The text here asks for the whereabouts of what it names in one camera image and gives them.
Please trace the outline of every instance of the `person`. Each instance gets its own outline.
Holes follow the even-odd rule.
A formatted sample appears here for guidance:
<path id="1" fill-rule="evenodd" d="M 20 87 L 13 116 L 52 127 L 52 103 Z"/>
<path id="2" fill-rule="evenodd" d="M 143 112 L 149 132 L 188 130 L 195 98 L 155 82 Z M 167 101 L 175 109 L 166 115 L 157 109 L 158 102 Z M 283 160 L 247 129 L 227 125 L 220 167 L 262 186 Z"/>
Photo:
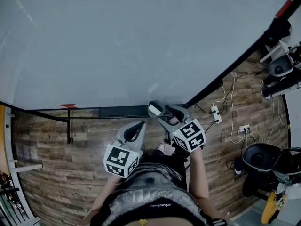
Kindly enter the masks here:
<path id="1" fill-rule="evenodd" d="M 134 171 L 123 178 L 112 175 L 81 225 L 91 226 L 227 226 L 209 200 L 209 189 L 199 147 L 190 154 L 187 192 L 184 160 L 166 155 L 160 144 L 143 155 Z"/>

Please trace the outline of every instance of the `person's hand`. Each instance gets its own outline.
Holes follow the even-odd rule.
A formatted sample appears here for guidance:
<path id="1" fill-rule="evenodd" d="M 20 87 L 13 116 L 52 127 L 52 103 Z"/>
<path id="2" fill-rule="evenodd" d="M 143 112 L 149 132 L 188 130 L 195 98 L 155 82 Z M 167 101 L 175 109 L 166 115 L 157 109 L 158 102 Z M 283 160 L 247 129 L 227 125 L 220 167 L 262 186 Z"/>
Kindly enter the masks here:
<path id="1" fill-rule="evenodd" d="M 190 159 L 200 160 L 203 158 L 202 148 L 198 147 L 192 153 L 190 153 Z"/>
<path id="2" fill-rule="evenodd" d="M 111 182 L 114 185 L 120 185 L 122 183 L 122 181 L 124 180 L 123 177 L 120 177 L 118 175 L 111 175 L 108 178 L 108 181 Z"/>
<path id="3" fill-rule="evenodd" d="M 90 209 L 89 212 L 87 213 L 87 215 L 80 221 L 78 222 L 78 226 L 86 226 L 86 225 L 90 225 L 91 219 L 94 215 L 96 215 L 97 213 L 99 213 L 99 210 L 92 210 Z"/>

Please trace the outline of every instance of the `wooden floor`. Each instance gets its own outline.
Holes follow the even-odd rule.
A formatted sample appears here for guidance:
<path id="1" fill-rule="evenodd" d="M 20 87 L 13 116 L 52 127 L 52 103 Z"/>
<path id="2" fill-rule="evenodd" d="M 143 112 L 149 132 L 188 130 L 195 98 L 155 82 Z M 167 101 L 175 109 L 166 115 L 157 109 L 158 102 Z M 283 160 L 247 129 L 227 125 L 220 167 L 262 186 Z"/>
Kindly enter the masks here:
<path id="1" fill-rule="evenodd" d="M 251 132 L 259 132 L 267 143 L 273 126 L 272 99 L 261 97 L 261 80 L 267 75 L 254 76 L 262 69 L 258 63 L 260 56 L 254 53 L 234 72 L 238 77 L 233 93 L 234 106 L 234 141 L 238 141 L 238 127 L 250 124 Z M 224 79 L 226 93 L 231 90 L 233 82 L 229 74 Z M 204 110 L 210 111 L 212 103 L 223 98 L 222 89 L 218 89 L 199 103 Z M 286 123 L 282 98 L 279 97 L 279 110 L 282 121 Z M 216 103 L 221 110 L 222 104 Z M 206 129 L 213 121 L 206 114 L 193 106 L 189 109 Z M 287 146 L 287 128 L 278 116 L 277 99 L 274 99 L 275 126 L 270 144 Z M 49 112 L 58 116 L 63 112 Z M 72 116 L 95 116 L 97 111 L 73 111 Z M 223 214 L 230 212 L 234 216 L 254 202 L 256 198 L 244 198 L 242 185 L 245 176 L 235 176 L 225 163 L 240 156 L 241 143 L 230 140 L 232 127 L 231 93 L 228 95 L 222 123 L 214 124 L 206 133 L 207 143 L 203 154 L 214 205 Z M 14 123 L 14 140 L 17 159 L 21 164 L 42 163 L 43 168 L 20 173 L 21 182 L 27 200 L 33 212 L 47 226 L 75 225 L 86 215 L 95 197 L 100 193 L 108 174 L 103 167 L 103 155 L 106 145 L 110 143 L 122 126 L 137 119 L 111 120 L 73 120 L 72 144 L 66 143 L 66 123 L 43 119 L 24 113 L 17 113 Z M 156 120 L 146 119 L 147 135 L 144 145 L 147 149 L 155 148 L 165 138 L 164 130 Z M 248 145 L 253 140 L 248 138 Z"/>

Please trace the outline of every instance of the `electrical cable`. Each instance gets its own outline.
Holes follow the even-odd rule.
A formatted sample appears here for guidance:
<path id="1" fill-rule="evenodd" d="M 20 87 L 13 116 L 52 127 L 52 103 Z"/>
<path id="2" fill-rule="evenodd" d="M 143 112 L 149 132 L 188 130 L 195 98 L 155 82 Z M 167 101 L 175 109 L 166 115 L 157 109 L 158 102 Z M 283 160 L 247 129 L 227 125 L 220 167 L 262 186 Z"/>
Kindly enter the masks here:
<path id="1" fill-rule="evenodd" d="M 280 119 L 281 124 L 285 125 L 285 124 L 281 121 L 281 117 L 280 117 L 280 113 L 279 113 L 279 98 L 278 98 L 278 97 L 277 97 L 277 100 L 278 100 L 278 116 L 279 116 L 279 119 Z"/>
<path id="2" fill-rule="evenodd" d="M 249 135 L 249 134 L 246 135 L 246 138 L 248 138 L 248 135 Z M 252 137 L 250 136 L 250 138 L 252 138 Z M 254 138 L 254 140 L 255 140 L 255 138 Z M 257 142 L 256 142 L 256 143 L 257 143 Z M 247 143 L 247 140 L 246 140 L 246 148 L 247 148 L 247 147 L 248 147 L 248 143 Z"/>
<path id="3" fill-rule="evenodd" d="M 240 137 L 240 136 L 239 136 L 239 133 L 240 133 L 240 131 L 237 132 L 237 136 L 238 136 L 239 138 L 244 138 L 245 135 L 243 135 L 242 137 Z"/>
<path id="4" fill-rule="evenodd" d="M 244 76 L 244 75 L 251 74 L 251 73 L 253 73 L 253 72 L 244 73 L 244 74 L 238 76 L 238 77 L 236 78 L 236 80 L 239 79 L 239 78 L 241 78 L 241 77 Z M 235 82 L 236 80 L 233 81 L 233 83 L 232 83 L 232 85 L 231 85 L 231 89 L 230 89 L 229 92 L 227 93 L 227 95 L 226 95 L 226 97 L 225 97 L 225 100 L 224 100 L 224 102 L 222 103 L 222 110 L 220 111 L 220 114 L 224 111 L 224 108 L 225 108 L 224 105 L 225 105 L 225 103 L 226 103 L 227 97 L 228 97 L 228 95 L 230 94 L 230 92 L 232 91 L 232 87 L 234 86 L 234 82 Z"/>
<path id="5" fill-rule="evenodd" d="M 240 151 L 240 157 L 239 157 L 239 158 L 241 158 L 241 156 L 242 156 L 242 154 L 243 154 L 243 147 L 244 147 L 244 144 L 245 144 L 246 135 L 245 135 L 243 138 L 244 138 L 244 141 L 243 141 L 243 143 L 242 143 L 242 145 L 241 145 L 241 151 Z M 228 160 L 228 161 L 226 161 L 226 167 L 227 167 L 229 170 L 235 170 L 235 168 L 234 168 L 234 161 L 235 161 L 235 160 Z"/>
<path id="6" fill-rule="evenodd" d="M 251 135 L 253 135 L 254 133 L 256 133 L 258 136 L 260 136 L 261 137 L 261 139 L 262 139 L 262 143 L 263 143 L 263 138 L 262 138 L 262 136 L 257 132 L 257 131 L 254 131 L 254 132 L 252 132 L 251 133 Z"/>
<path id="7" fill-rule="evenodd" d="M 222 90 L 224 91 L 224 98 L 222 99 L 222 100 L 219 100 L 219 101 L 214 101 L 213 103 L 212 103 L 212 106 L 214 106 L 214 104 L 216 103 L 216 102 L 223 102 L 223 100 L 226 98 L 226 92 L 225 92 L 225 89 L 224 89 L 224 87 L 221 85 L 221 87 L 222 87 Z"/>
<path id="8" fill-rule="evenodd" d="M 235 77 L 233 76 L 232 73 L 230 73 L 233 77 L 233 89 L 232 89 L 232 93 L 231 93 L 231 103 L 232 103 L 232 130 L 231 130 L 231 136 L 230 136 L 230 139 L 231 139 L 231 142 L 235 143 L 235 144 L 238 144 L 242 141 L 243 138 L 245 137 L 242 137 L 238 142 L 235 142 L 232 140 L 232 133 L 233 133 L 233 125 L 234 125 L 234 108 L 233 108 L 233 91 L 234 91 L 234 82 L 235 82 Z"/>
<path id="9" fill-rule="evenodd" d="M 269 66 L 267 66 L 267 67 L 265 67 L 263 70 L 260 70 L 259 72 L 257 72 L 257 73 L 255 74 L 255 76 L 261 74 L 261 73 L 262 73 L 263 71 L 265 71 L 267 68 L 269 68 Z"/>
<path id="10" fill-rule="evenodd" d="M 205 133 L 204 133 L 204 134 L 206 134 L 206 132 L 214 125 L 214 123 L 216 123 L 216 121 L 213 121 L 213 122 L 211 123 L 211 125 L 205 130 Z"/>
<path id="11" fill-rule="evenodd" d="M 198 108 L 200 108 L 204 113 L 206 113 L 206 114 L 211 114 L 210 112 L 206 112 L 206 111 L 204 111 L 201 107 L 199 107 L 199 105 L 198 104 L 196 104 L 196 106 L 198 107 Z"/>
<path id="12" fill-rule="evenodd" d="M 211 125 L 205 130 L 205 132 L 204 132 L 204 134 L 206 134 L 206 132 L 214 125 L 216 123 L 216 121 L 213 121 L 212 123 L 211 123 Z"/>
<path id="13" fill-rule="evenodd" d="M 254 141 L 255 141 L 255 143 L 257 143 L 257 141 L 256 141 L 256 139 L 255 139 L 255 137 L 251 134 L 251 130 L 250 130 L 250 127 L 249 127 L 249 136 L 250 136 L 250 138 L 251 138 L 251 136 L 253 137 L 253 139 L 254 139 Z"/>
<path id="14" fill-rule="evenodd" d="M 274 129 L 274 125 L 275 125 L 274 97 L 272 97 L 272 101 L 273 101 L 273 126 L 272 126 L 272 130 L 271 130 L 271 134 L 270 134 L 269 139 L 268 139 L 268 144 L 269 144 L 269 140 L 271 139 L 273 129 Z"/>

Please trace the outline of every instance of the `black metal frame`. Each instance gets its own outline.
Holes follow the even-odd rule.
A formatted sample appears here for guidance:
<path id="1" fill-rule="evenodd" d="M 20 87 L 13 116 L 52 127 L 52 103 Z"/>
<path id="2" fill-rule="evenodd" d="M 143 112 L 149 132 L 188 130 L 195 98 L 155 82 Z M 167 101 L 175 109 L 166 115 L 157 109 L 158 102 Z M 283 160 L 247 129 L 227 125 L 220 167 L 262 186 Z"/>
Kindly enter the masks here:
<path id="1" fill-rule="evenodd" d="M 201 92 L 195 95 L 187 103 L 180 105 L 184 108 L 189 108 L 195 103 L 205 98 L 213 91 L 218 89 L 222 85 L 223 78 L 238 67 L 242 62 L 244 62 L 252 53 L 254 53 L 260 45 L 274 32 L 279 30 L 286 20 L 296 11 L 296 9 L 301 4 L 301 0 L 293 0 L 291 5 L 281 14 L 280 18 L 274 18 L 269 29 L 264 32 L 264 34 L 245 52 L 243 53 L 233 64 L 231 64 L 225 71 L 223 71 L 215 80 L 213 80 L 209 85 L 207 85 Z M 66 109 L 49 109 L 49 110 L 67 110 L 67 117 L 55 117 L 39 111 L 49 111 L 48 109 L 43 110 L 24 110 L 13 105 L 4 103 L 0 101 L 0 105 L 18 110 L 24 113 L 40 116 L 43 118 L 62 121 L 67 123 L 67 141 L 72 142 L 73 139 L 70 137 L 70 120 L 76 119 L 110 119 L 110 118 L 145 118 L 149 117 L 147 105 L 142 106 L 118 106 L 118 107 L 88 107 L 88 108 L 66 108 Z M 98 116 L 96 117 L 71 117 L 71 110 L 83 110 L 83 109 L 98 109 Z"/>
<path id="2" fill-rule="evenodd" d="M 15 193 L 15 192 L 18 192 L 18 191 L 20 191 L 19 188 L 13 188 L 13 189 L 9 189 L 9 190 L 0 191 L 0 195 Z"/>
<path id="3" fill-rule="evenodd" d="M 285 95 L 282 95 L 282 99 L 283 99 L 283 104 L 284 104 L 284 109 L 285 109 L 285 114 L 286 114 L 286 124 L 290 125 L 290 117 L 288 114 Z M 291 142 L 291 127 L 290 126 L 287 128 L 287 141 L 288 141 L 288 148 L 291 148 L 292 142 Z"/>

